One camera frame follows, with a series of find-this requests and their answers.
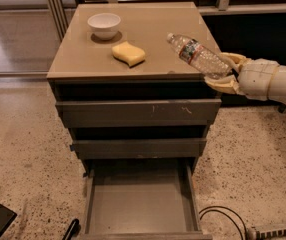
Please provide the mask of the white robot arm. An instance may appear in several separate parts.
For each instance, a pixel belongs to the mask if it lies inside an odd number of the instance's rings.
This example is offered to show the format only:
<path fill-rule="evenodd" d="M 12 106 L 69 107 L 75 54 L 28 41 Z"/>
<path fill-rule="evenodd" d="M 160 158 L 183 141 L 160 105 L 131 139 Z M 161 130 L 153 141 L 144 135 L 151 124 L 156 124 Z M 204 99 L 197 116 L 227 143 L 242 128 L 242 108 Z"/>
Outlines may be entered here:
<path fill-rule="evenodd" d="M 286 105 L 286 66 L 267 59 L 251 59 L 236 53 L 220 53 L 219 56 L 236 73 L 219 79 L 205 77 L 212 89 L 243 95 L 251 100 L 272 100 Z"/>

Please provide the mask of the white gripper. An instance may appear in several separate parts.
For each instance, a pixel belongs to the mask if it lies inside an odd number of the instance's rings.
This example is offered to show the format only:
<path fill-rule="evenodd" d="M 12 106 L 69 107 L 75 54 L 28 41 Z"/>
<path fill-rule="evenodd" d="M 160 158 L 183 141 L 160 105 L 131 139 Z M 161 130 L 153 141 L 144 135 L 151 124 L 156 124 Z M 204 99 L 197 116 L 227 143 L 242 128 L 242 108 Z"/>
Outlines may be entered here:
<path fill-rule="evenodd" d="M 221 79 L 205 77 L 205 83 L 212 89 L 226 94 L 245 95 L 252 100 L 275 100 L 273 81 L 280 64 L 276 61 L 251 60 L 237 53 L 221 52 L 220 59 L 225 63 L 227 72 L 239 73 L 238 81 L 234 75 Z"/>

